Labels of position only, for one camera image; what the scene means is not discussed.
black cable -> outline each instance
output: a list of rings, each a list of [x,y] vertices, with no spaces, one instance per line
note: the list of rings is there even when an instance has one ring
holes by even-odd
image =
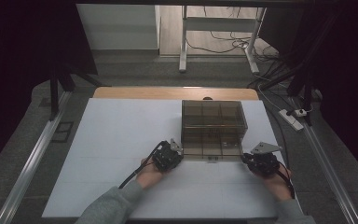
[[[157,151],[157,149],[162,145],[163,141],[158,143],[158,145],[153,149],[153,151],[149,154],[149,156],[144,160],[144,162],[141,163],[141,165],[134,171],[132,172],[132,174],[129,175],[129,177],[127,177],[127,179],[124,180],[123,183],[121,183],[121,185],[118,187],[119,189],[124,188],[124,186],[126,186],[126,184],[137,174],[139,174],[139,172],[142,171],[142,169],[144,169],[146,167],[146,165],[150,165],[153,162],[147,163],[150,158],[155,154],[155,152]]]
[[[284,62],[281,62],[278,66],[276,66],[272,71],[270,71],[269,73],[266,73],[265,75],[263,75],[261,78],[256,79],[255,81],[255,87],[254,89],[256,90],[256,87],[261,85],[261,82],[266,82],[266,81],[271,81],[273,79],[273,77],[278,76],[282,71],[284,71],[286,69],[287,66],[285,66]]]
[[[229,16],[228,16],[229,18],[231,16],[234,16],[234,11],[235,11],[235,7],[232,8],[231,14],[229,14]]]
[[[224,50],[224,51],[214,51],[214,50],[211,50],[211,49],[204,49],[204,48],[198,48],[198,47],[193,47],[191,46],[189,43],[188,43],[188,40],[186,38],[186,43],[192,48],[192,49],[202,49],[202,50],[206,50],[206,51],[209,51],[209,52],[212,52],[212,53],[226,53],[226,52],[230,52],[234,49],[236,49],[237,47],[234,47],[232,49],[228,49],[228,50]]]
[[[255,51],[255,57],[258,58],[260,60],[260,58],[266,58],[266,61],[269,61],[269,60],[273,60],[274,58],[277,58],[278,60],[281,60],[281,61],[292,61],[294,57],[298,57],[298,53],[301,52],[301,50],[303,48],[305,48],[306,46],[309,45],[309,43],[315,39],[316,35],[318,34],[318,31],[320,30],[320,28],[323,26],[323,20],[319,21],[319,23],[317,23],[314,28],[310,31],[310,33],[307,35],[307,38],[301,42],[300,44],[298,44],[296,46],[295,49],[291,50],[290,52],[287,52],[285,54],[280,54],[278,56],[278,58],[276,56],[267,56],[267,55],[259,55],[257,53],[257,51],[254,49]]]
[[[263,50],[261,51],[261,53],[263,54],[263,55],[266,55],[266,53],[264,52],[266,49],[270,49],[270,48],[272,48],[272,46],[271,45],[268,45],[268,46],[266,46],[265,48],[263,48]]]
[[[203,7],[203,11],[204,11],[205,17],[208,17],[208,15],[207,15],[207,13],[206,13],[206,7]],[[238,18],[239,15],[240,15],[240,11],[241,11],[241,8],[238,10],[237,18]],[[242,48],[242,47],[244,46],[244,44],[247,43],[245,39],[250,39],[250,37],[235,37],[235,36],[232,36],[233,32],[230,32],[230,34],[229,34],[229,35],[231,36],[231,38],[223,38],[223,37],[215,36],[215,35],[212,33],[212,31],[210,31],[210,34],[211,34],[211,36],[212,36],[213,38],[218,39],[218,40],[233,40],[233,42],[231,43],[231,45],[232,45],[233,47],[235,47],[235,48]],[[198,48],[198,47],[192,47],[192,46],[190,46],[190,47],[193,48],[193,49],[207,50],[207,51],[210,51],[210,52],[213,52],[213,53],[226,53],[226,52],[228,52],[228,51],[221,51],[221,52],[219,52],[219,51],[214,51],[214,50],[211,50],[211,49],[204,49],[204,48]]]
[[[272,94],[278,96],[279,98],[281,98],[287,105],[289,105],[292,108],[292,110],[295,110],[295,108],[292,105],[290,105],[289,102],[287,102],[285,99],[283,99],[283,97],[280,94],[273,92],[271,90],[268,90],[268,91],[271,92]]]
[[[281,59],[281,57],[280,56],[269,56],[269,55],[265,55],[264,54],[264,50],[266,49],[266,48],[268,48],[268,47],[270,47],[270,46],[267,46],[267,47],[265,47],[265,48],[263,48],[262,50],[263,50],[263,55],[260,55],[260,54],[258,54],[257,53],[257,50],[255,49],[255,48],[253,48],[253,51],[254,51],[254,53],[255,53],[255,57],[258,59],[258,60],[260,60],[261,62],[268,62],[268,61],[271,61],[271,60],[280,60]]]
[[[290,194],[291,194],[292,198],[294,199],[296,197],[295,188],[293,187],[292,182],[290,181],[289,172],[287,171],[287,168],[280,161],[278,161],[278,163],[280,163],[281,166],[283,166],[284,170],[286,171],[287,176],[282,174],[281,171],[279,171],[279,170],[277,171],[276,174],[279,175],[284,180],[284,182],[286,182],[287,188],[289,188]]]
[[[251,88],[250,86],[252,84],[255,84],[255,86],[251,89],[254,89],[256,90],[256,87],[258,86],[258,84],[261,82],[261,81],[264,81],[265,79],[270,79],[271,77],[275,76],[276,74],[279,74],[283,69],[285,69],[284,67],[284,63],[281,62],[277,67],[275,67],[272,71],[271,71],[271,68],[274,66],[274,64],[276,63],[277,61],[274,61],[270,66],[269,66],[269,69],[268,71],[262,75],[262,76],[259,76],[258,79],[255,79],[253,80],[252,82],[250,82],[248,85],[247,85],[247,88]]]
[[[281,137],[282,137],[282,140],[283,140],[283,148],[284,148],[284,154],[286,155],[287,168],[290,169],[289,153],[287,151],[286,137],[283,134],[282,126],[281,126],[280,122],[278,121],[277,117],[275,117],[275,115],[272,113],[272,111],[268,107],[266,107],[266,109],[270,113],[270,115],[274,118],[275,122],[278,124],[278,128],[279,128],[279,130],[281,132]]]

white board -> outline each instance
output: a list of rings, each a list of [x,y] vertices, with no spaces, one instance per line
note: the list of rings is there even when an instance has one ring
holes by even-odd
[[[242,101],[242,148],[277,145],[261,101]],[[180,143],[182,101],[89,99],[42,217],[79,217],[120,185],[162,140]],[[282,161],[280,152],[275,155]],[[148,190],[131,218],[276,217],[274,200],[239,161],[182,161]]]

transparent plastic box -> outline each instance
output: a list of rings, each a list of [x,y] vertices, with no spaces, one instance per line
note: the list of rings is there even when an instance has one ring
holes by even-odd
[[[247,129],[241,102],[182,102],[181,141],[187,160],[240,160]]]

cable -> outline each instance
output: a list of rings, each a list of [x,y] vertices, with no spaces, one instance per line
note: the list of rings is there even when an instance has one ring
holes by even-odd
[[[270,48],[272,48],[272,46],[271,45],[268,45],[268,46],[266,46],[265,48],[263,48],[263,50],[261,51],[262,53],[263,53],[263,55],[266,55],[266,53],[264,52],[266,49],[270,49]]]
[[[232,8],[231,14],[229,14],[229,16],[228,16],[229,18],[231,16],[234,16],[234,11],[235,11],[235,7]]]
[[[280,58],[281,58],[280,56],[269,56],[269,55],[264,54],[264,51],[268,48],[271,48],[271,46],[266,46],[265,48],[262,49],[262,55],[258,54],[257,50],[255,48],[253,48],[255,57],[262,62],[268,62],[271,60],[280,60]]]
[[[258,88],[258,90],[260,91],[260,93],[264,96],[264,98],[266,98],[266,100],[269,101],[270,104],[272,104],[273,106],[277,107],[277,108],[281,111],[281,109],[280,109],[277,105],[275,105],[274,103],[272,103],[272,102],[270,101],[270,99],[267,98],[267,96],[260,90],[260,85],[261,85],[261,84],[259,84],[259,85],[257,86],[257,88]]]
[[[275,61],[274,63],[272,63],[272,65],[269,67],[268,71],[262,76],[263,79],[267,80],[267,81],[271,81],[271,78],[277,74],[279,74],[281,71],[283,71],[285,69],[285,66],[284,66],[284,63],[280,63],[277,67],[275,67],[272,71],[271,68],[274,66],[274,64],[276,63],[277,61]],[[251,88],[250,86],[252,84],[255,84],[255,87],[252,88],[254,90],[256,90],[256,87],[257,85],[260,84],[260,80],[256,79],[252,82],[250,82],[248,85],[247,85],[247,88]]]
[[[287,105],[289,105],[293,110],[295,110],[295,108],[294,108],[292,105],[290,105],[289,102],[287,102],[285,99],[283,99],[283,97],[282,97],[280,94],[278,94],[278,93],[276,93],[276,92],[273,92],[273,91],[270,91],[270,90],[268,90],[268,91],[271,92],[272,94],[274,94],[274,95],[280,97]]]
[[[271,79],[269,79],[269,78],[260,77],[260,76],[258,76],[258,75],[256,75],[256,74],[253,74],[253,75],[254,75],[254,77],[258,77],[258,78],[264,79],[264,80],[266,80],[266,81],[271,81]],[[287,87],[286,87],[285,85],[283,85],[282,83],[278,83],[278,85],[280,85],[280,86],[282,86],[282,87],[284,87],[284,88],[287,89]]]
[[[240,41],[246,42],[246,41],[243,40],[243,39],[250,39],[250,38],[251,38],[251,37],[235,37],[235,36],[232,36],[232,33],[234,33],[234,32],[230,32],[229,35],[231,36],[231,38],[223,38],[223,37],[214,36],[213,33],[212,33],[212,31],[210,31],[210,33],[211,33],[211,36],[212,36],[213,38],[219,39],[219,40],[240,40]]]
[[[144,160],[144,162],[141,163],[141,165],[134,171],[132,172],[132,174],[129,175],[129,177],[127,177],[127,179],[124,180],[123,183],[121,183],[121,185],[118,187],[119,189],[124,188],[124,186],[126,186],[126,184],[137,174],[139,174],[139,172],[142,171],[142,169],[144,169],[146,167],[146,165],[150,165],[153,162],[147,163],[150,158],[155,154],[155,152],[157,151],[157,149],[162,145],[163,141],[158,143],[158,145],[153,149],[153,151],[149,154],[149,156]]]
[[[307,38],[301,42],[300,44],[298,44],[296,46],[295,49],[291,50],[290,52],[287,52],[285,54],[280,54],[278,57],[276,56],[267,56],[267,55],[259,55],[257,53],[257,51],[255,50],[255,57],[259,60],[261,60],[262,58],[266,59],[264,60],[265,62],[266,61],[269,61],[269,60],[273,60],[273,59],[277,59],[277,60],[281,60],[281,61],[292,61],[294,57],[298,57],[298,53],[301,52],[301,50],[303,48],[305,48],[306,46],[309,45],[309,43],[315,39],[316,37],[316,34],[318,33],[318,31],[320,30],[320,27],[323,25],[323,20],[321,20],[319,23],[317,23],[314,28],[309,32],[309,34],[307,35]]]
[[[277,117],[274,115],[274,113],[268,108],[266,107],[267,111],[270,113],[270,115],[274,118],[275,122],[278,124],[278,128],[281,132],[281,136],[282,136],[282,140],[283,140],[283,148],[284,148],[284,153],[285,153],[285,156],[286,156],[286,164],[287,164],[287,168],[290,169],[290,162],[289,162],[289,152],[287,150],[287,143],[286,143],[286,137],[284,136],[283,134],[283,129],[282,129],[282,126],[280,124],[280,122],[278,121]]]
[[[237,18],[240,16],[241,7],[238,9]]]
[[[286,171],[287,176],[282,174],[281,171],[279,171],[279,170],[277,170],[276,174],[278,176],[280,176],[284,180],[284,182],[286,182],[287,188],[289,188],[289,190],[290,190],[290,195],[294,199],[296,197],[295,189],[293,188],[292,182],[290,181],[289,172],[287,171],[286,167],[280,161],[278,161],[278,163],[280,163],[281,166],[283,166],[284,170]]]
[[[188,43],[188,40],[186,38],[186,43],[192,48],[192,49],[202,49],[202,50],[206,50],[206,51],[209,51],[209,52],[212,52],[212,53],[226,53],[226,52],[230,52],[234,49],[236,49],[237,47],[234,47],[232,49],[228,49],[228,50],[223,50],[223,51],[214,51],[214,50],[211,50],[211,49],[204,49],[204,48],[199,48],[199,47],[193,47],[192,45],[190,45],[190,43]]]
[[[310,110],[304,110],[304,111],[307,112],[307,113],[309,113],[309,112],[312,111],[312,110],[313,110],[313,105],[310,104]]]

